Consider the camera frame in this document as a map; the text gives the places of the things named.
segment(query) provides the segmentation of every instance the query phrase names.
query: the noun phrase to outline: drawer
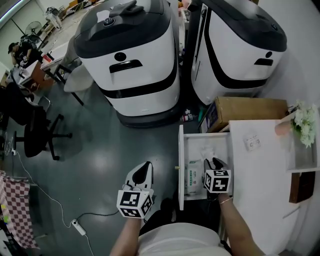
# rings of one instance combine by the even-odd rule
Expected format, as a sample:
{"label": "drawer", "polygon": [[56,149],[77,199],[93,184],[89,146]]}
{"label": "drawer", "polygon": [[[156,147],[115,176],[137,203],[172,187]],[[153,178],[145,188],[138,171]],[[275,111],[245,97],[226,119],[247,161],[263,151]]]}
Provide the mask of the drawer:
{"label": "drawer", "polygon": [[231,135],[229,132],[219,133],[192,133],[184,134],[184,126],[179,126],[178,134],[178,148],[179,148],[179,185],[178,185],[178,199],[179,208],[184,209],[184,201],[207,199],[207,190],[202,189],[198,194],[185,194],[185,167],[189,161],[202,159],[201,149],[204,147],[211,147],[216,156],[228,164],[231,169],[231,184],[229,194],[233,190],[233,157],[231,146]]}

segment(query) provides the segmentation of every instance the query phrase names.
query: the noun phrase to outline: vase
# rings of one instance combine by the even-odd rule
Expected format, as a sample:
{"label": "vase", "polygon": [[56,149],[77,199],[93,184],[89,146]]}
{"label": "vase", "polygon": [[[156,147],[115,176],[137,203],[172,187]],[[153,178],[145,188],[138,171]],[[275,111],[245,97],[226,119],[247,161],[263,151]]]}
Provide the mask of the vase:
{"label": "vase", "polygon": [[275,134],[278,136],[286,135],[291,130],[291,121],[284,121],[277,124],[274,128]]}

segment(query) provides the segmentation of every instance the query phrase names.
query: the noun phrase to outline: bracelet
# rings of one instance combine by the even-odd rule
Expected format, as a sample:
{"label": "bracelet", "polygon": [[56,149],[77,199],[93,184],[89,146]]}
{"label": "bracelet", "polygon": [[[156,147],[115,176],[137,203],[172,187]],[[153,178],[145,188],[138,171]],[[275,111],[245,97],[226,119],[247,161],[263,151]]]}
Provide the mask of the bracelet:
{"label": "bracelet", "polygon": [[222,201],[222,202],[220,203],[220,205],[222,205],[223,203],[225,203],[226,201],[229,201],[229,200],[231,200],[231,199],[232,199],[232,197],[228,198],[227,200]]}

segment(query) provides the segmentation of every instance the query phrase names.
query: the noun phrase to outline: button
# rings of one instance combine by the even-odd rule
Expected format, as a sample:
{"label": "button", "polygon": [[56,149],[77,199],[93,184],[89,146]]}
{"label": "button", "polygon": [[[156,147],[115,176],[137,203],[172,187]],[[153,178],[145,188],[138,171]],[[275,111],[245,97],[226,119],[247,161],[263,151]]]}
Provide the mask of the button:
{"label": "button", "polygon": [[123,62],[126,60],[127,55],[125,55],[123,52],[118,52],[114,55],[114,58],[118,62]]}
{"label": "button", "polygon": [[115,23],[115,19],[114,19],[114,18],[106,18],[106,19],[103,21],[103,26],[109,27],[109,26],[111,26],[113,23]]}
{"label": "button", "polygon": [[266,57],[266,58],[270,58],[271,55],[272,55],[272,52],[271,52],[271,51],[268,51],[268,52],[266,53],[265,57]]}
{"label": "button", "polygon": [[275,30],[278,31],[278,27],[275,24],[271,24],[271,27]]}

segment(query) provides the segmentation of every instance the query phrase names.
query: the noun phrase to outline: white shirt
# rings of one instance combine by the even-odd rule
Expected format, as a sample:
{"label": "white shirt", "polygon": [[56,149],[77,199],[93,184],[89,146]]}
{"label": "white shirt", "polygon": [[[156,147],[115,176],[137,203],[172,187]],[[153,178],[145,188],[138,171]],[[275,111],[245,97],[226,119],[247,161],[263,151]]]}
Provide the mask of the white shirt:
{"label": "white shirt", "polygon": [[139,256],[230,256],[213,230],[190,223],[160,226],[139,237]]}

